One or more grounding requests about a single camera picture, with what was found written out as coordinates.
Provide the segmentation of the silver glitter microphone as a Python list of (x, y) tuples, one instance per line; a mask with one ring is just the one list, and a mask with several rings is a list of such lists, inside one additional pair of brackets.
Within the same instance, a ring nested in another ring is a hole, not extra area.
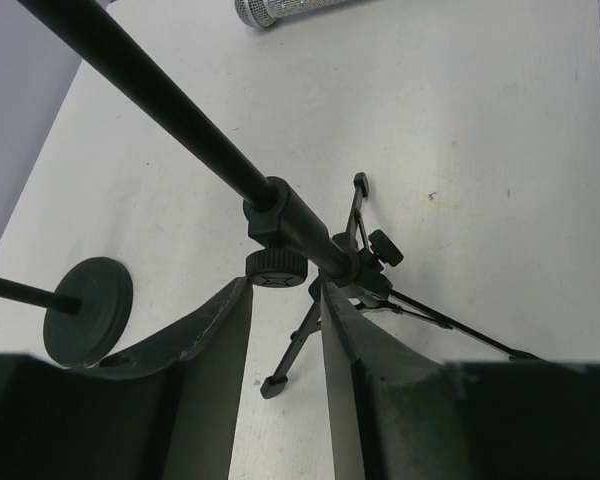
[(378, 1), (365, 0), (235, 0), (233, 7), (238, 19), (246, 27), (265, 32), (274, 30), (280, 24), (377, 4)]

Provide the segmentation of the black stand with orange microphone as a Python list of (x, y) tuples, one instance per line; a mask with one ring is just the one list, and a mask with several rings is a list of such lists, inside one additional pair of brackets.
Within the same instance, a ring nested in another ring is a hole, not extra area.
[(68, 368), (92, 367), (106, 357), (127, 326), (133, 295), (128, 269), (108, 257), (78, 263), (53, 291), (0, 278), (1, 299), (45, 310), (45, 350)]

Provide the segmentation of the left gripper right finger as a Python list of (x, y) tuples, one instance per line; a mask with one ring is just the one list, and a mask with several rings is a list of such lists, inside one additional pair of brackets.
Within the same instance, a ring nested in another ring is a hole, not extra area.
[(600, 479), (600, 363), (436, 363), (321, 300), (339, 479)]

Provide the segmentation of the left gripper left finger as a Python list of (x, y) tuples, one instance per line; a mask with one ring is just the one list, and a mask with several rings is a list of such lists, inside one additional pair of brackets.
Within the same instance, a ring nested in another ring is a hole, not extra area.
[(93, 368), (0, 354), (0, 479), (224, 479), (253, 289), (196, 311)]

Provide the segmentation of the black tripod shock mount stand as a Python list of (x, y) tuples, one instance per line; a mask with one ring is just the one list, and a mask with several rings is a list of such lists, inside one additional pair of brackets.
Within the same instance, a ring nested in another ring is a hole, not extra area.
[(313, 297), (322, 282), (331, 281), (357, 300), (361, 312), (388, 309), (459, 331), (511, 360), (534, 359), (393, 290), (383, 267), (398, 266), (404, 256), (383, 231), (365, 230), (361, 206), (370, 193), (365, 173), (354, 177), (345, 231), (331, 236), (293, 188), (264, 176), (97, 2), (22, 5), (242, 198), (248, 235), (261, 246), (246, 259), (252, 284), (297, 286), (315, 264), (320, 276), (310, 286)]

